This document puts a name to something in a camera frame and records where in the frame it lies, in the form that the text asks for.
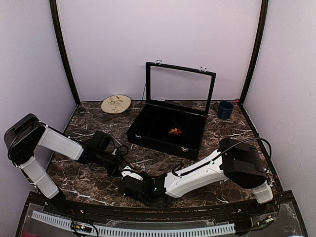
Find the black front rail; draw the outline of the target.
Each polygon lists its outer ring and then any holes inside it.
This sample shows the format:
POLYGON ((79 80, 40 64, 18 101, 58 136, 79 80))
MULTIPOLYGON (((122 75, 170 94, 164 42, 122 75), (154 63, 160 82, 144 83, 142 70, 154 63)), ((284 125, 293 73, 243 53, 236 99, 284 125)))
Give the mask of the black front rail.
POLYGON ((268 216, 276 218, 282 226, 299 225, 301 215, 291 191, 282 192, 276 198, 265 204, 259 204, 255 199, 235 203, 183 207, 183 208, 136 208, 111 207, 76 201, 66 201, 66 214, 54 210, 44 203, 44 198, 30 192, 25 203, 20 226, 31 221, 32 214, 39 211, 48 214, 46 222, 65 224, 66 221, 90 221, 94 225, 105 224, 113 226, 115 223, 146 224, 146 225, 174 225, 176 228, 193 228, 215 226, 225 223, 237 224, 240 228, 248 229, 251 225, 263 221, 268 216))

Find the black frame post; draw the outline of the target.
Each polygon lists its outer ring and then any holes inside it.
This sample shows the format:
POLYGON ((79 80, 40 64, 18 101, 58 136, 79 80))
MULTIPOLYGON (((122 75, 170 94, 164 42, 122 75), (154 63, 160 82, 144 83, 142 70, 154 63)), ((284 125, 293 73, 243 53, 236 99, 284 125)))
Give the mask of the black frame post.
POLYGON ((258 59, 259 51, 261 47, 261 42, 262 42, 262 38, 264 34, 264 28, 265 28, 266 17, 267 17, 267 12, 268 12, 268 5, 269 5, 268 0, 261 0, 261 9, 260 9, 260 14, 259 14, 259 21, 258 21, 255 42, 254 42, 245 82, 244 82, 241 95, 239 98, 239 103, 241 105, 245 103, 245 100, 250 88, 251 80, 254 75, 254 71, 255 71, 255 67, 256 67, 256 63, 257 63, 257 59, 258 59))
POLYGON ((62 64, 64 67, 64 71, 66 74, 66 79, 67 79, 68 85, 70 87, 74 102, 75 102, 76 106, 78 106, 81 103, 81 101, 80 101, 79 93, 78 93, 76 85, 75 85, 75 80, 74 80, 74 77, 73 77, 73 74, 71 71, 70 63, 69 63, 67 52, 66 52, 66 47, 65 47, 63 33, 62 33, 60 19, 59 19, 57 1, 50 0, 49 4, 50 4, 50 11, 51 11, 51 17, 52 17, 52 21, 53 21, 55 36, 56 36, 62 64))

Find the floral ceramic plate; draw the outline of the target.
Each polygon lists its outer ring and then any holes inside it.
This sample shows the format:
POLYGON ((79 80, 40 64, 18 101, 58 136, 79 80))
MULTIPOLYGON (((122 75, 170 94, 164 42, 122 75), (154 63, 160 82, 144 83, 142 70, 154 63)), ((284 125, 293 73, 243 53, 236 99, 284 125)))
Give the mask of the floral ceramic plate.
POLYGON ((131 105, 131 98, 126 95, 113 95, 101 104, 101 110, 109 114, 121 114, 131 105))

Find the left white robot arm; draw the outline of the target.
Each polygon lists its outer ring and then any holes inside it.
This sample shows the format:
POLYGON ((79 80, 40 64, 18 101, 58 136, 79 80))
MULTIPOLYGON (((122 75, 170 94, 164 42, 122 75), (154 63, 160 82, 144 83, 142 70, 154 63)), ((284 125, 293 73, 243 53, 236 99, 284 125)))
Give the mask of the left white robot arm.
POLYGON ((125 154, 120 147, 107 150, 114 143, 110 135, 96 131, 82 143, 39 121, 34 114, 27 114, 9 128, 4 134, 4 142, 9 160, 22 170, 47 199, 51 199, 50 207, 59 215, 66 215, 70 205, 60 197, 61 190, 37 160, 37 147, 59 153, 81 164, 105 167, 110 176, 125 175, 132 168, 124 159, 125 154))

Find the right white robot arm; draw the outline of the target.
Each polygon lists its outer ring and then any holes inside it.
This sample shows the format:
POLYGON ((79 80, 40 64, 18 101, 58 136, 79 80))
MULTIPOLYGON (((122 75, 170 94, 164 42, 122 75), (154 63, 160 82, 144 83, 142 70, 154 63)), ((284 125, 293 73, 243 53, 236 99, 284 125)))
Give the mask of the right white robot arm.
POLYGON ((270 208, 273 199, 272 181, 263 167, 258 149, 247 139, 240 142, 222 139, 219 148, 204 159, 186 168, 179 164, 160 176, 138 173, 128 166, 121 174, 123 178, 118 192, 147 206, 168 206, 186 193, 227 179, 251 190, 256 197, 252 204, 256 214, 263 214, 270 208))

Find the black display box with lid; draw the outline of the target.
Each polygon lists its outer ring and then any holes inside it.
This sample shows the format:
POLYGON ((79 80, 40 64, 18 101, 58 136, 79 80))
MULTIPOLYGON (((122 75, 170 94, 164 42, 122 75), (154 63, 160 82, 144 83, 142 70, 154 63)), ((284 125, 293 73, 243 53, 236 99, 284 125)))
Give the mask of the black display box with lid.
POLYGON ((216 73, 146 62, 146 103, 127 130, 129 143, 197 160, 203 139, 216 73), (180 128, 181 136, 169 134, 180 128))

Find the dark blue mug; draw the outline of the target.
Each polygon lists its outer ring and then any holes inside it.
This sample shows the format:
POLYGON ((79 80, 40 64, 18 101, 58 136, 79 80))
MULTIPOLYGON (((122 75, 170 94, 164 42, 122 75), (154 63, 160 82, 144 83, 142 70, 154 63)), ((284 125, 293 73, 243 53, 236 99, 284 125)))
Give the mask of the dark blue mug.
POLYGON ((232 114, 234 105, 229 101, 221 101, 213 104, 213 109, 217 113, 218 118, 228 120, 232 114))

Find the small circuit board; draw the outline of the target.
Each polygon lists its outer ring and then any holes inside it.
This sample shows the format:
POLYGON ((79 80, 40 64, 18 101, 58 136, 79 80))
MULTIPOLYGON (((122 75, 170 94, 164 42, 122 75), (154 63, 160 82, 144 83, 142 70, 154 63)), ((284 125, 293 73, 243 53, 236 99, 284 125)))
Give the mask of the small circuit board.
POLYGON ((77 233, 91 233, 92 228, 80 222, 72 222, 70 225, 72 231, 77 233))

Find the left black frame post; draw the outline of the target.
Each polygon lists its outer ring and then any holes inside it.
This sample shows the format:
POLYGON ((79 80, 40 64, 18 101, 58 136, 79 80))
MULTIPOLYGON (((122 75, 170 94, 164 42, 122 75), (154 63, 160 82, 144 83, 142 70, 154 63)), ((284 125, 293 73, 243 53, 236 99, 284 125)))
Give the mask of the left black frame post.
POLYGON ((62 64, 64 67, 64 71, 66 74, 66 79, 67 79, 68 85, 70 87, 74 102, 75 102, 76 106, 78 106, 81 103, 81 101, 80 101, 79 93, 78 93, 76 85, 75 85, 75 80, 74 80, 74 77, 73 77, 73 74, 71 71, 70 63, 69 63, 67 52, 66 52, 66 47, 65 47, 63 33, 62 33, 60 19, 59 19, 57 1, 50 0, 49 4, 50 4, 50 11, 51 11, 51 17, 52 17, 52 21, 53 21, 55 36, 56 36, 62 64))

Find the red yellow black argyle sock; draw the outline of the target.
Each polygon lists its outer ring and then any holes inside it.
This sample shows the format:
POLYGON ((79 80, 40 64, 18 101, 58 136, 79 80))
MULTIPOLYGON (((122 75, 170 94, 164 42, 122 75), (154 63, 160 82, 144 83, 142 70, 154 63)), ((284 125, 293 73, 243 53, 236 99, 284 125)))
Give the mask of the red yellow black argyle sock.
POLYGON ((180 128, 171 128, 169 131, 169 134, 176 135, 176 136, 181 136, 183 131, 180 128))

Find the right black frame post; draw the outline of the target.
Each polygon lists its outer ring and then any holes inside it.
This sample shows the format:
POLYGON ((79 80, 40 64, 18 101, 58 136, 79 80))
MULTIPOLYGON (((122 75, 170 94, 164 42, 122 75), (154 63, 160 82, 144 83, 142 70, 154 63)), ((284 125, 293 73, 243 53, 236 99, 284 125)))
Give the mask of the right black frame post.
POLYGON ((264 34, 264 28, 265 28, 266 17, 267 17, 267 12, 268 12, 268 5, 269 5, 268 0, 261 0, 261 9, 260 9, 260 14, 259 14, 259 21, 258 21, 255 42, 254 42, 245 82, 244 82, 241 95, 239 98, 239 103, 241 105, 245 103, 245 100, 250 88, 251 80, 254 75, 254 71, 255 71, 255 67, 256 67, 256 63, 257 63, 257 59, 258 59, 259 51, 261 47, 261 42, 262 42, 262 38, 264 34))

